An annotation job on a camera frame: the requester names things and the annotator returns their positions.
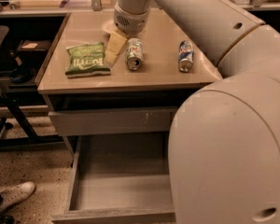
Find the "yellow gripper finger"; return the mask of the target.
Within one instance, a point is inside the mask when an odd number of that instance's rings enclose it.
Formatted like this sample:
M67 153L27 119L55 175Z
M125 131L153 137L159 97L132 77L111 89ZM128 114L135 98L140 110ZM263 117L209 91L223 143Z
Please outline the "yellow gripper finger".
M117 62L118 57L119 55L115 51L108 49L105 52L105 65L112 68Z
M119 54L122 48L125 46L127 39L128 37L125 33L123 33L121 30L115 30L110 35L107 49L116 54Z

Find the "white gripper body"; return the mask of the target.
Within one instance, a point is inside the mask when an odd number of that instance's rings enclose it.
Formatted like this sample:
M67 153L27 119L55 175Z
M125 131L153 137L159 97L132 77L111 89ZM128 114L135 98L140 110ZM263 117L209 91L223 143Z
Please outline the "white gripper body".
M139 34L147 24L150 2L115 4L114 23L127 35Z

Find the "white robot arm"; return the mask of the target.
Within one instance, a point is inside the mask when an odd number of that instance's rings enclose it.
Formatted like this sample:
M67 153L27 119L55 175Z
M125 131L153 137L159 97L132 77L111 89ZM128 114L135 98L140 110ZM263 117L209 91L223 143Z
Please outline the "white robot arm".
M280 224L280 34L228 0L118 0L118 28L139 33L151 1L223 76L171 125L176 223Z

